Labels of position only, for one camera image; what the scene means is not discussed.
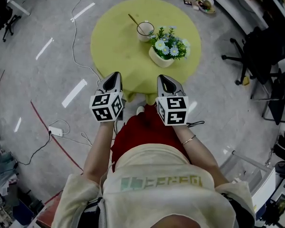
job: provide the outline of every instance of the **yellow tablecloth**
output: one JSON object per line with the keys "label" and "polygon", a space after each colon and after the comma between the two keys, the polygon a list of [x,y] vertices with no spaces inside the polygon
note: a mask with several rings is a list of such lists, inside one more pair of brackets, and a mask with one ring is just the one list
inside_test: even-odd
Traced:
{"label": "yellow tablecloth", "polygon": [[[175,35],[191,44],[188,59],[176,60],[170,67],[160,68],[149,57],[149,42],[137,38],[140,23],[153,24],[155,33],[160,26],[177,26]],[[128,101],[135,93],[146,94],[148,104],[157,96],[157,76],[168,75],[180,83],[195,72],[201,55],[201,42],[192,20],[179,8],[161,0],[127,0],[108,10],[97,22],[92,35],[92,59],[103,77],[118,71],[122,75],[123,92]]]}

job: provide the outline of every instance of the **office chair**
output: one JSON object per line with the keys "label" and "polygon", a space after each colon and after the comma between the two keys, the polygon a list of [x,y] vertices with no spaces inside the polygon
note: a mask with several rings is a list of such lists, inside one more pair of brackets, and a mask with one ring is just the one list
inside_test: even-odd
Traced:
{"label": "office chair", "polygon": [[[273,84],[271,96],[268,99],[259,99],[256,101],[268,101],[262,113],[262,117],[268,121],[275,121],[276,125],[285,123],[282,116],[285,108],[285,73],[281,74]],[[269,107],[273,119],[265,118],[265,113]]]}
{"label": "office chair", "polygon": [[21,18],[21,16],[17,16],[17,15],[14,15],[12,17],[12,11],[13,10],[7,6],[6,0],[0,0],[0,30],[6,26],[4,37],[3,37],[4,42],[6,42],[5,37],[8,31],[10,32],[11,35],[13,35],[11,26]]}
{"label": "office chair", "polygon": [[241,78],[235,81],[236,85],[243,84],[247,69],[252,74],[250,78],[256,78],[265,90],[264,84],[267,81],[273,84],[271,77],[275,75],[270,74],[271,65],[275,65],[280,60],[285,59],[285,22],[271,26],[263,31],[256,27],[253,32],[246,36],[246,43],[243,49],[241,49],[235,39],[231,38],[230,42],[235,43],[241,57],[222,55],[222,59],[243,63]]}

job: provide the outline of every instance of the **red skirt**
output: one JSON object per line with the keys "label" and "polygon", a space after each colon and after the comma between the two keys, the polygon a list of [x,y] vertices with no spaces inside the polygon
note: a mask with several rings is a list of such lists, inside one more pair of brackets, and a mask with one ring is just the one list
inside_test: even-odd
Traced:
{"label": "red skirt", "polygon": [[164,125],[157,114],[155,105],[146,105],[144,112],[132,116],[118,132],[114,145],[111,147],[112,162],[117,163],[125,152],[146,143],[170,145],[178,149],[189,160],[187,152],[174,129],[171,126]]}

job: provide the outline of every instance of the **flower pot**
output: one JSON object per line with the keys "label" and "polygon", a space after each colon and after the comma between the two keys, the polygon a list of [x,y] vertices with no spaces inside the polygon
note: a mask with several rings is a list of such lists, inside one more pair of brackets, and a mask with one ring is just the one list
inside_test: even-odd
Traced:
{"label": "flower pot", "polygon": [[149,54],[150,58],[153,60],[153,62],[156,63],[157,66],[159,66],[159,67],[168,67],[168,66],[170,66],[174,62],[173,58],[170,58],[168,60],[165,60],[165,59],[161,58],[155,52],[153,47],[150,48],[150,50],[148,51],[148,54]]}

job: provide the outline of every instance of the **concrete floor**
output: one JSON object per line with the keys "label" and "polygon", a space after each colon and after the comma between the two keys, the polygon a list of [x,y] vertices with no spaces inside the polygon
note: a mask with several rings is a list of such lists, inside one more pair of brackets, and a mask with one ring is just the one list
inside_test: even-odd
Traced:
{"label": "concrete floor", "polygon": [[[89,69],[80,68],[72,60],[71,44],[74,23],[71,10],[79,0],[27,0],[23,4],[31,15],[22,16],[14,27],[14,35],[1,41],[0,31],[0,135],[3,148],[13,152],[16,159],[28,162],[32,153],[48,139],[48,133],[33,111],[30,100],[48,125],[57,119],[66,120],[71,127],[67,137],[83,142],[80,132],[93,141],[98,123],[88,105],[97,87],[97,77]],[[77,19],[78,33],[75,57],[85,66],[95,68],[90,56],[90,35],[97,20],[112,6],[123,0],[82,0],[74,15],[94,2],[96,5]],[[278,128],[261,118],[262,103],[250,100],[251,86],[236,86],[241,65],[223,61],[221,54],[238,56],[229,42],[231,37],[241,41],[242,31],[220,7],[209,16],[183,4],[183,0],[165,0],[181,8],[196,25],[202,41],[202,57],[198,70],[184,84],[191,102],[197,107],[190,122],[204,120],[194,127],[194,133],[214,154],[219,164],[229,157],[227,149],[237,149],[264,163],[273,146]],[[36,60],[48,40],[54,41]],[[87,86],[64,108],[61,102],[85,79]],[[125,121],[144,103],[144,97],[127,104]],[[19,130],[14,129],[22,118]],[[70,156],[83,167],[89,147],[58,139]],[[39,199],[46,201],[63,189],[71,173],[80,170],[65,153],[51,141],[37,153],[29,166],[20,165],[19,178]]]}

